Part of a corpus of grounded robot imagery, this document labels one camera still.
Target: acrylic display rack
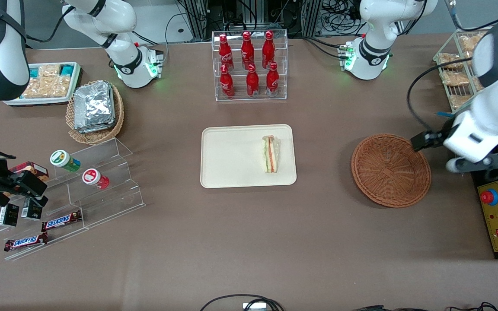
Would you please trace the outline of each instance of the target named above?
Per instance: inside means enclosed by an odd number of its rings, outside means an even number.
[[[451,53],[451,54],[458,54],[461,59],[466,58],[465,53],[463,51],[463,48],[460,44],[459,37],[474,37],[475,35],[482,34],[487,32],[491,27],[483,28],[477,31],[473,32],[463,32],[463,31],[455,31],[449,39],[441,46],[439,51],[434,55],[433,61],[439,65],[441,61],[437,57],[440,53]],[[465,84],[465,85],[460,85],[460,86],[447,86],[443,85],[445,88],[445,93],[447,93],[447,98],[450,98],[451,96],[471,96],[468,101],[466,101],[460,108],[455,109],[453,105],[451,105],[449,101],[449,106],[451,107],[451,112],[453,114],[456,114],[459,111],[463,111],[467,109],[467,107],[472,103],[472,98],[474,95],[476,95],[479,90],[476,88],[476,84],[474,83],[474,77],[476,74],[474,73],[474,70],[472,68],[472,65],[469,64],[468,61],[465,61],[463,63],[463,67],[460,69],[452,69],[452,68],[445,68],[441,67],[439,68],[439,73],[442,73],[443,71],[453,71],[457,73],[462,73],[465,74],[468,77],[468,80],[470,83]]]
[[[286,29],[270,29],[274,32],[274,46],[275,46],[275,62],[278,63],[278,95],[275,97],[268,97],[266,95],[266,75],[268,69],[262,67],[262,46],[265,42],[265,32],[267,30],[253,31],[251,35],[251,42],[255,48],[255,67],[257,68],[257,75],[259,76],[259,96],[251,98],[247,95],[247,71],[243,67],[241,61],[241,44],[243,43],[243,31],[227,31],[227,32],[213,32],[211,45],[213,48],[213,74],[215,80],[215,97],[216,101],[229,102],[229,101],[261,101],[261,100],[285,100],[287,99],[287,30]],[[220,61],[219,54],[219,35],[226,34],[228,37],[228,44],[232,49],[233,55],[233,72],[230,73],[233,79],[233,87],[235,89],[235,96],[233,99],[228,99],[220,86]]]
[[[71,157],[80,161],[81,167],[75,173],[55,167],[55,179],[47,182],[48,188],[44,193],[49,202],[43,208],[41,220],[24,219],[19,213],[16,227],[0,226],[1,253],[6,256],[5,260],[17,260],[145,206],[140,186],[132,180],[130,168],[124,159],[130,154],[132,152],[116,138],[71,153]],[[81,175],[88,168],[96,168],[107,176],[109,187],[99,190],[93,185],[85,184]],[[18,205],[22,211],[24,198],[12,197],[10,203]],[[4,252],[7,240],[39,235],[42,221],[53,220],[77,210],[81,210],[83,219],[47,231],[47,244]]]

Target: sandwich slice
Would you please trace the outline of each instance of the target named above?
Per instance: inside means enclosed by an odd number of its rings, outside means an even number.
[[[273,135],[264,136],[262,138],[263,147],[263,163],[265,164],[266,173],[278,172],[278,154],[280,150],[280,142]]]

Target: switch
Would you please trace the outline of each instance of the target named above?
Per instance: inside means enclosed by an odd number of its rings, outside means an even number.
[[[495,189],[487,189],[480,193],[480,200],[491,206],[497,205],[498,203],[498,193]]]

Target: wicker basket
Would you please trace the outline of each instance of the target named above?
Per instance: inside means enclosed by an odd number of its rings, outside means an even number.
[[[360,142],[351,158],[358,188],[372,201],[387,207],[408,207],[420,201],[431,184],[431,171],[421,152],[391,134]]]
[[[97,81],[91,81],[85,85],[92,85]],[[84,144],[99,144],[110,140],[117,136],[122,128],[122,124],[124,123],[124,105],[122,104],[122,97],[120,96],[116,86],[112,85],[114,101],[115,101],[115,116],[116,116],[116,124],[113,128],[108,130],[99,130],[97,132],[91,132],[87,134],[81,134],[77,130],[74,129],[74,96],[69,100],[67,104],[67,116],[65,120],[67,120],[67,125],[72,129],[69,131],[69,135],[74,138],[75,141]]]

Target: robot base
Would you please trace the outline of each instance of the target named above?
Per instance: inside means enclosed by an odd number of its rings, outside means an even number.
[[[163,72],[164,54],[158,54],[155,50],[148,49],[147,47],[138,47],[142,52],[142,62],[134,69],[130,75],[121,74],[115,67],[118,77],[129,87],[138,89],[146,86],[154,79],[159,79]]]
[[[358,49],[362,40],[362,38],[356,38],[354,41],[348,41],[346,43],[346,48],[352,48],[352,53],[338,49],[338,55],[340,57],[348,57],[347,59],[340,59],[339,64],[342,67],[342,71],[348,71],[359,79],[375,79],[380,75],[382,70],[387,67],[389,55],[377,65],[370,65]]]

